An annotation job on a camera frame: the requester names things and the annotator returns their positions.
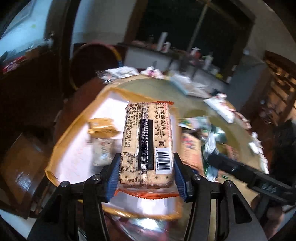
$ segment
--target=snack bag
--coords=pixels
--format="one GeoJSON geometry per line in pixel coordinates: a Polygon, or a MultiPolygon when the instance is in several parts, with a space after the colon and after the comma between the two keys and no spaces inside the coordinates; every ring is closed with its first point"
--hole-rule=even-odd
{"type": "Polygon", "coordinates": [[[129,103],[118,190],[147,199],[176,196],[173,168],[168,103],[129,103]]]}
{"type": "Polygon", "coordinates": [[[180,159],[183,164],[189,165],[192,169],[197,170],[199,174],[204,176],[201,145],[201,140],[188,133],[183,133],[180,159]]]}
{"type": "Polygon", "coordinates": [[[113,125],[110,118],[94,118],[89,120],[89,129],[87,131],[92,138],[111,138],[120,132],[113,125]]]}

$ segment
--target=biscuit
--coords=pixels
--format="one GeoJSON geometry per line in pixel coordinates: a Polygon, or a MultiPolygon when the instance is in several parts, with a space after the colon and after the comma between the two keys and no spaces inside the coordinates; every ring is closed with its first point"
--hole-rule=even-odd
{"type": "Polygon", "coordinates": [[[124,188],[166,188],[173,184],[173,142],[167,103],[128,104],[119,181],[124,188]]]}

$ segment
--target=barcode sticker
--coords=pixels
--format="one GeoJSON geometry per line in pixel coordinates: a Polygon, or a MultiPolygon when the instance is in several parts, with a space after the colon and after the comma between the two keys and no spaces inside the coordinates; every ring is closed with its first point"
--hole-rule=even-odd
{"type": "Polygon", "coordinates": [[[169,147],[155,148],[155,174],[171,174],[171,149],[169,147]]]}

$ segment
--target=wooden chair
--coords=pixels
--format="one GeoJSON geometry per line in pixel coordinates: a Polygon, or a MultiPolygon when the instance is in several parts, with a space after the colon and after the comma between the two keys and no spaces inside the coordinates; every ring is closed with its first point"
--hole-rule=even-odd
{"type": "Polygon", "coordinates": [[[52,145],[45,145],[33,135],[22,133],[6,152],[0,164],[0,208],[27,219],[35,202],[40,211],[43,197],[50,186],[45,176],[52,145]]]}
{"type": "Polygon", "coordinates": [[[105,87],[97,77],[83,84],[65,103],[55,125],[54,143],[56,143],[76,117],[96,98],[105,87]]]}

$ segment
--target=round table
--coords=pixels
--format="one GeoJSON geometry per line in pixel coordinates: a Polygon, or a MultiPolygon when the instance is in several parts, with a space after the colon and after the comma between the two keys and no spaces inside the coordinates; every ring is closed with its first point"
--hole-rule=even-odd
{"type": "MultiPolygon", "coordinates": [[[[135,80],[130,80],[127,82],[121,83],[118,88],[123,88],[128,91],[132,91],[143,96],[152,97],[155,100],[164,100],[164,101],[173,101],[174,106],[178,109],[179,117],[195,117],[195,116],[203,116],[207,115],[210,118],[210,121],[215,126],[220,127],[226,133],[226,138],[228,140],[228,145],[237,149],[239,153],[239,160],[249,166],[252,166],[256,169],[260,170],[260,158],[258,155],[254,155],[250,150],[248,143],[252,141],[251,137],[241,126],[236,123],[229,124],[222,117],[220,117],[217,112],[211,109],[207,104],[202,101],[202,98],[197,98],[193,96],[184,95],[176,86],[174,86],[168,80],[157,80],[157,79],[141,79],[141,75],[134,76],[135,80]]],[[[77,110],[75,108],[75,104],[84,102],[83,106],[87,106],[91,101],[95,98],[95,93],[99,93],[102,89],[103,85],[98,84],[101,81],[97,78],[94,78],[84,84],[75,94],[74,98],[69,100],[69,103],[66,105],[70,106],[68,108],[64,108],[61,118],[59,120],[59,125],[62,128],[58,128],[59,134],[56,135],[57,138],[60,137],[61,133],[65,131],[65,123],[63,123],[63,119],[67,120],[70,123],[70,119],[73,119],[82,111],[77,110]]],[[[248,203],[257,195],[256,192],[248,189],[246,184],[236,180],[235,178],[230,178],[235,185],[239,188],[241,193],[244,195],[245,199],[248,203]]],[[[169,236],[174,239],[183,239],[187,221],[189,219],[191,204],[184,203],[184,211],[181,219],[175,221],[177,224],[174,224],[173,229],[170,230],[169,236]]],[[[210,223],[210,232],[209,232],[209,240],[214,240],[214,230],[215,230],[215,214],[216,214],[216,206],[211,205],[211,223],[210,223]]]]}
{"type": "MultiPolygon", "coordinates": [[[[228,145],[236,148],[239,153],[239,160],[249,166],[252,166],[260,170],[260,158],[258,155],[254,155],[248,146],[248,143],[252,141],[250,135],[246,130],[236,123],[229,124],[221,116],[217,114],[212,108],[202,101],[202,98],[184,95],[176,86],[174,86],[168,80],[156,80],[156,79],[138,79],[131,80],[123,83],[119,86],[143,96],[149,96],[155,100],[173,101],[174,106],[178,108],[179,117],[195,117],[207,115],[210,118],[210,122],[223,129],[226,133],[228,145]]],[[[248,189],[246,184],[231,177],[230,178],[235,185],[239,188],[245,199],[250,202],[257,195],[256,192],[248,189]]],[[[186,230],[187,221],[189,219],[191,204],[184,203],[183,216],[178,220],[178,228],[170,231],[170,237],[183,238],[186,230]]],[[[209,240],[214,240],[215,219],[216,219],[216,206],[211,205],[211,223],[209,240]]]]}

